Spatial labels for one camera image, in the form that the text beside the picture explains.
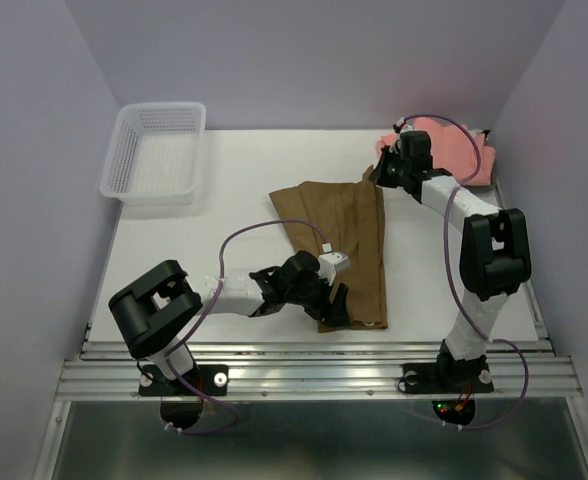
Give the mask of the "olive brown skirt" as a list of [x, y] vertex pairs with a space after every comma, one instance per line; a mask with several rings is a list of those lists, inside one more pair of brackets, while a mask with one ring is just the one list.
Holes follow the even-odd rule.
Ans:
[[367, 179], [355, 183], [305, 181], [269, 194], [295, 251], [322, 252], [317, 231], [332, 247], [349, 257], [350, 267], [336, 281], [348, 286], [347, 310], [354, 330], [386, 329], [387, 298], [383, 250], [385, 208], [382, 190]]

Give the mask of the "pink skirt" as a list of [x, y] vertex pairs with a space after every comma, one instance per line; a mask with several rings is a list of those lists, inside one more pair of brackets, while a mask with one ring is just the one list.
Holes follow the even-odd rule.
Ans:
[[[429, 134], [434, 168], [446, 169], [449, 175], [464, 186], [487, 187], [492, 183], [496, 150], [487, 144], [487, 133], [484, 130], [472, 129], [440, 115], [410, 115], [402, 118], [412, 122], [413, 131]], [[393, 131], [377, 142], [378, 162], [382, 149], [390, 146], [394, 137]]]

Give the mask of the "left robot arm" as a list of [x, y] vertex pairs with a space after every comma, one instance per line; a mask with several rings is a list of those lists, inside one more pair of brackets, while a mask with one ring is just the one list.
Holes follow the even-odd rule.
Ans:
[[323, 248], [318, 257], [299, 251], [281, 266], [226, 278], [190, 277], [178, 261], [166, 260], [113, 295], [108, 308], [131, 357], [152, 362], [165, 386], [184, 394], [197, 373], [184, 337], [205, 313], [253, 318], [295, 305], [331, 328], [350, 324], [348, 287], [334, 284], [349, 257]]

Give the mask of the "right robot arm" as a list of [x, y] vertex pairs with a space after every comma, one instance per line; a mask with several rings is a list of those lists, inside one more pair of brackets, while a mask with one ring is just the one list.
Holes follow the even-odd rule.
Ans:
[[476, 362], [492, 342], [491, 332], [509, 297], [531, 277], [525, 214], [501, 209], [473, 194], [443, 168], [433, 166], [431, 139], [425, 131], [405, 131], [384, 146], [370, 180], [379, 187], [401, 188], [444, 219], [443, 246], [449, 233], [461, 234], [459, 275], [465, 288], [450, 287], [459, 313], [444, 340], [446, 359], [434, 366], [437, 384], [456, 390], [470, 378], [466, 362]]

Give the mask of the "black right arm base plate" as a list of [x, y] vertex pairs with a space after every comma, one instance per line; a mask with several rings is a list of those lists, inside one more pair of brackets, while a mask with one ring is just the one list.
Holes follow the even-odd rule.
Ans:
[[494, 384], [485, 362], [446, 367], [437, 363], [406, 363], [402, 365], [404, 391], [410, 395], [446, 395], [466, 392], [492, 393]]

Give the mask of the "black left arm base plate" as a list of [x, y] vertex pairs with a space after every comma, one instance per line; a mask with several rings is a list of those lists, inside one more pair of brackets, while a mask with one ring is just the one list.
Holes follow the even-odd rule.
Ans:
[[183, 375], [184, 381], [170, 380], [153, 365], [144, 365], [140, 370], [138, 395], [141, 397], [195, 396], [184, 383], [193, 389], [212, 397], [227, 395], [229, 367], [225, 364], [205, 364], [197, 366]]

